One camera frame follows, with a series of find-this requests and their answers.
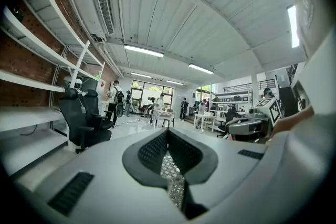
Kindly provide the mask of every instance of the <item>fluorescent light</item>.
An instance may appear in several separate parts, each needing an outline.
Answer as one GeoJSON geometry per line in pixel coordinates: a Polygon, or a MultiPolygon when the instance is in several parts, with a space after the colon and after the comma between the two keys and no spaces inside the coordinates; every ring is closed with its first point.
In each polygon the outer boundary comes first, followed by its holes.
{"type": "Polygon", "coordinates": [[[296,7],[293,6],[287,9],[289,20],[290,20],[290,30],[292,32],[292,48],[299,46],[299,37],[297,33],[297,24],[296,24],[296,7]]]}
{"type": "Polygon", "coordinates": [[[193,65],[192,63],[189,65],[189,67],[195,68],[197,70],[203,71],[203,72],[208,73],[208,74],[213,74],[212,71],[206,70],[206,69],[204,69],[202,67],[199,67],[199,66],[196,66],[196,65],[193,65]]]}
{"type": "Polygon", "coordinates": [[[179,82],[175,82],[175,81],[170,81],[170,80],[166,80],[166,82],[170,82],[170,83],[174,83],[174,84],[178,84],[178,85],[183,85],[183,83],[179,83],[179,82]]]}
{"type": "Polygon", "coordinates": [[[149,78],[149,79],[152,78],[151,76],[147,76],[147,75],[143,75],[143,74],[138,74],[138,73],[133,73],[133,72],[131,72],[131,74],[132,75],[136,75],[136,76],[141,76],[141,77],[149,78]]]}
{"type": "Polygon", "coordinates": [[[154,55],[154,56],[158,56],[158,57],[163,57],[164,54],[160,53],[160,52],[156,52],[156,51],[152,51],[152,50],[146,50],[146,49],[142,49],[139,47],[134,47],[134,46],[130,46],[130,45],[124,45],[124,48],[127,50],[134,50],[134,51],[138,51],[138,52],[142,52],[144,54],[150,54],[150,55],[154,55]]]}

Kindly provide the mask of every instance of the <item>chair headrest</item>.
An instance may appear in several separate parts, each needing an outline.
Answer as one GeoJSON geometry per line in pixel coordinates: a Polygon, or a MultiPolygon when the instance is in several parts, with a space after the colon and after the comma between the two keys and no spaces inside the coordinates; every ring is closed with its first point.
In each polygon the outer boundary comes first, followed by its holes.
{"type": "Polygon", "coordinates": [[[89,90],[88,89],[88,94],[86,96],[87,97],[97,97],[98,93],[95,90],[89,90]]]}
{"type": "Polygon", "coordinates": [[[74,88],[65,87],[64,88],[64,97],[63,99],[76,99],[78,98],[78,92],[74,88]]]}

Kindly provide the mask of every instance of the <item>floor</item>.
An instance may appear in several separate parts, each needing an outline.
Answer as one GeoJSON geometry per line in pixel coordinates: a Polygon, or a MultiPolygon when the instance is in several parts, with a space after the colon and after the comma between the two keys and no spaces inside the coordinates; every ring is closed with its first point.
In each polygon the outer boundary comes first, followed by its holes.
{"type": "MultiPolygon", "coordinates": [[[[199,130],[193,131],[193,125],[185,122],[179,121],[175,119],[175,127],[178,129],[184,129],[192,132],[199,132],[199,130]]],[[[152,130],[153,126],[149,124],[149,119],[142,118],[138,115],[131,114],[130,117],[123,116],[117,119],[116,127],[111,129],[112,138],[117,139],[123,136],[136,134],[140,132],[145,132],[146,130],[152,130]]],[[[212,137],[216,137],[216,132],[211,132],[211,129],[204,130],[204,135],[209,135],[212,137]]],[[[26,171],[24,174],[20,175],[17,179],[15,179],[18,183],[24,185],[31,191],[34,191],[35,188],[53,171],[55,171],[58,167],[66,164],[73,158],[77,156],[76,153],[70,152],[67,150],[67,147],[63,147],[57,151],[55,151],[50,156],[44,158],[41,162],[37,163],[34,167],[26,171]]]]}

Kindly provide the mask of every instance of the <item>air conditioner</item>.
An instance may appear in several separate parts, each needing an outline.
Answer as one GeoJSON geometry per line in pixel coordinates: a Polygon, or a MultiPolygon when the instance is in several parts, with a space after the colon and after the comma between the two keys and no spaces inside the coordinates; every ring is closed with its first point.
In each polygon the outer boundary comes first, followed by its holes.
{"type": "Polygon", "coordinates": [[[114,34],[108,0],[74,0],[78,13],[87,30],[99,41],[114,34]]]}

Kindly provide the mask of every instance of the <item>table leg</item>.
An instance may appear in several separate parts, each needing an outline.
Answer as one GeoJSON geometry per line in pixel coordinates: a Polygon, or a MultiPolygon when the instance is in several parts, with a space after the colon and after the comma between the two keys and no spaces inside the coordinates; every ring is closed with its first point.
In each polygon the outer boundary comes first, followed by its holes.
{"type": "Polygon", "coordinates": [[[212,132],[214,132],[215,120],[216,120],[216,119],[214,119],[213,122],[212,122],[212,130],[211,130],[212,132]]]}
{"type": "Polygon", "coordinates": [[[196,114],[194,115],[194,128],[193,128],[193,130],[195,129],[195,127],[196,127],[196,119],[197,119],[197,116],[196,116],[196,114]]]}
{"type": "Polygon", "coordinates": [[[203,132],[203,124],[204,124],[204,117],[202,117],[202,121],[201,121],[201,129],[199,130],[200,133],[203,132]]]}

